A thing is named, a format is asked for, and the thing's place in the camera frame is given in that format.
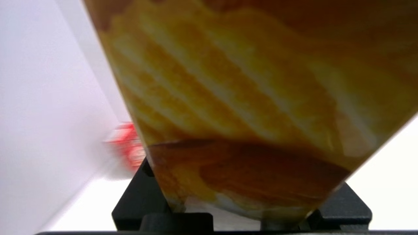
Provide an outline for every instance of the snack package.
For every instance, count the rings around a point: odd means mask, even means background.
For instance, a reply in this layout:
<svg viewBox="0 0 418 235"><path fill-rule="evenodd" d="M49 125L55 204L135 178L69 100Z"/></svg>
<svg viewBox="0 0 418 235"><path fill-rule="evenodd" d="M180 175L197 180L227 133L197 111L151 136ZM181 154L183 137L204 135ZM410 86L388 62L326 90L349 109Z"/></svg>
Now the snack package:
<svg viewBox="0 0 418 235"><path fill-rule="evenodd" d="M145 150L133 123L122 123L104 141L120 156L125 165L136 172L145 159Z"/></svg>
<svg viewBox="0 0 418 235"><path fill-rule="evenodd" d="M292 226L418 110L418 2L84 0L173 211Z"/></svg>

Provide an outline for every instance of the white wall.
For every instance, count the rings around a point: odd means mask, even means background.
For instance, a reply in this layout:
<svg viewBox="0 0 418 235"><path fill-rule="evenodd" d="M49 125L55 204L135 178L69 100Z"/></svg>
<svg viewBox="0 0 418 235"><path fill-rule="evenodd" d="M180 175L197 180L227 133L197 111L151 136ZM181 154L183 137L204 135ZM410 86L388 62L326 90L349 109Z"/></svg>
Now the white wall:
<svg viewBox="0 0 418 235"><path fill-rule="evenodd" d="M113 73L81 0L56 0L110 106L121 122L131 121Z"/></svg>
<svg viewBox="0 0 418 235"><path fill-rule="evenodd" d="M0 1L0 234L38 231L118 123L53 0Z"/></svg>

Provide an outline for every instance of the blurry red object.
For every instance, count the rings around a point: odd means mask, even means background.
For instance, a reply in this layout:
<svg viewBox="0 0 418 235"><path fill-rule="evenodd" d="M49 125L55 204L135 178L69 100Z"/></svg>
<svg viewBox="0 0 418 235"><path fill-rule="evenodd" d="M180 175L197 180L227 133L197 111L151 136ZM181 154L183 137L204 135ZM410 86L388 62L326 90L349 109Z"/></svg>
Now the blurry red object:
<svg viewBox="0 0 418 235"><path fill-rule="evenodd" d="M124 159L126 165L133 171L138 170L145 159L145 150L133 123L119 125L105 142L112 145L116 153Z"/></svg>

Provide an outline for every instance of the white surface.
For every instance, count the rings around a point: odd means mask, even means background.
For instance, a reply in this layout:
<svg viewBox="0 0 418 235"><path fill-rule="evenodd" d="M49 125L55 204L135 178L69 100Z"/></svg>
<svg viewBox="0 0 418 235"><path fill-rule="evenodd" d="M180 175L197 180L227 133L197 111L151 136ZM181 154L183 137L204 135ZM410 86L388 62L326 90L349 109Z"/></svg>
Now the white surface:
<svg viewBox="0 0 418 235"><path fill-rule="evenodd" d="M121 161L111 160L42 231L116 230L111 213L132 176Z"/></svg>
<svg viewBox="0 0 418 235"><path fill-rule="evenodd" d="M53 0L0 1L0 234L34 234L109 157L118 120Z"/></svg>
<svg viewBox="0 0 418 235"><path fill-rule="evenodd" d="M418 118L347 183L370 207L370 229L418 230Z"/></svg>
<svg viewBox="0 0 418 235"><path fill-rule="evenodd" d="M373 212L370 229L418 230L418 119L367 162L348 184ZM110 168L76 197L45 230L115 230L111 212L127 185L123 166ZM260 222L193 203L188 212L214 215L215 230L257 230Z"/></svg>
<svg viewBox="0 0 418 235"><path fill-rule="evenodd" d="M56 0L56 3L96 75L117 119L120 122L131 121L84 4L81 0Z"/></svg>

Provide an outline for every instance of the black holder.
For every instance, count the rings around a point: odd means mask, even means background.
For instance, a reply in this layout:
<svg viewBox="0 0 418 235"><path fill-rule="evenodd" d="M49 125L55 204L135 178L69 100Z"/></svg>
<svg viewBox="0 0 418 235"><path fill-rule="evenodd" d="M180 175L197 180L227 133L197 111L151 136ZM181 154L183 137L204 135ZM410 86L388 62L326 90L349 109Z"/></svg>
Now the black holder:
<svg viewBox="0 0 418 235"><path fill-rule="evenodd" d="M345 183L292 231L275 229L274 224L261 221L261 231L214 232L213 217L209 213L170 212L146 160L112 217L116 232L42 232L38 235L418 235L418 231L369 231L372 212Z"/></svg>
<svg viewBox="0 0 418 235"><path fill-rule="evenodd" d="M148 164L144 161L112 212L118 230L147 232L211 232L213 218L208 213L171 213L167 201ZM325 203L295 230L367 231L372 212L344 183ZM261 222L261 231L274 229Z"/></svg>

